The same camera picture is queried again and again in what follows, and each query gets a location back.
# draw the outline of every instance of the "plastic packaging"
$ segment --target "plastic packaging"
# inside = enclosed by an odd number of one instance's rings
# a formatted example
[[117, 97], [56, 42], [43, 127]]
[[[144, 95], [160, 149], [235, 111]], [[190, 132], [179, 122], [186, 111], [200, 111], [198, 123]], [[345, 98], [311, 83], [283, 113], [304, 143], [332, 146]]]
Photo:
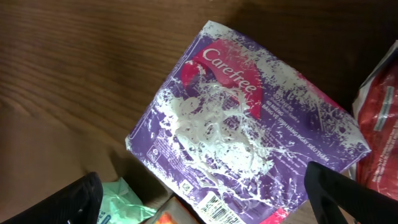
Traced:
[[307, 200], [309, 161], [341, 172], [370, 151], [298, 71], [211, 21], [126, 145], [208, 223], [280, 223]]
[[355, 118], [372, 153], [356, 166], [356, 180], [398, 200], [398, 42], [362, 84]]
[[143, 206], [122, 177], [102, 186], [104, 196], [97, 224], [135, 224], [155, 215], [156, 209]]

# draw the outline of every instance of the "pink logo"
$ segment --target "pink logo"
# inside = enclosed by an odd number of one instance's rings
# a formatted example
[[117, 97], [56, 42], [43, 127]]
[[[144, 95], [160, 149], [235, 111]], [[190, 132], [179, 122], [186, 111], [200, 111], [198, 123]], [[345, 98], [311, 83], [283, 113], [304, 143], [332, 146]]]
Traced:
[[187, 87], [195, 75], [205, 75], [210, 69], [218, 82], [227, 88], [240, 88], [245, 94], [251, 114], [260, 118], [261, 80], [256, 64], [243, 48], [228, 40], [217, 40], [202, 49], [182, 68], [182, 83]]

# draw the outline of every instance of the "sanitary pad package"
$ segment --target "sanitary pad package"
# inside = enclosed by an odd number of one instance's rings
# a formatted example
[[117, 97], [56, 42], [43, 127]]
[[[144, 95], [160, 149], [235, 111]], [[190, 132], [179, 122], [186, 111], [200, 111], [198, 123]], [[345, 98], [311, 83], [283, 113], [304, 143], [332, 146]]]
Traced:
[[341, 172], [369, 152], [356, 121], [298, 71], [211, 21], [126, 144], [208, 223], [280, 223], [307, 200], [309, 161]]

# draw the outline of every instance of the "purple package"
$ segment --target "purple package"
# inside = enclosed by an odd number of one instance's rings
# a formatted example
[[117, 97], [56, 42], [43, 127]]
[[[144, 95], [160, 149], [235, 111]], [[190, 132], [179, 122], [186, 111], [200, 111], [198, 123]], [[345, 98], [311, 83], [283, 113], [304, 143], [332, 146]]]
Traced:
[[309, 161], [342, 172], [370, 151], [298, 71], [211, 21], [126, 145], [208, 223], [280, 223], [307, 200]]

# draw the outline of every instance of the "dark wood surface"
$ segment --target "dark wood surface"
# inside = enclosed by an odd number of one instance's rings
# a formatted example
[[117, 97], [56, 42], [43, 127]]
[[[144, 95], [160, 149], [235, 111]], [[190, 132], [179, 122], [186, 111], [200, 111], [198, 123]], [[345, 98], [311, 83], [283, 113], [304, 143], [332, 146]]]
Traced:
[[104, 142], [145, 198], [155, 180], [124, 138], [207, 20], [252, 37], [350, 110], [398, 38], [397, 15], [396, 0], [2, 0], [0, 107]]

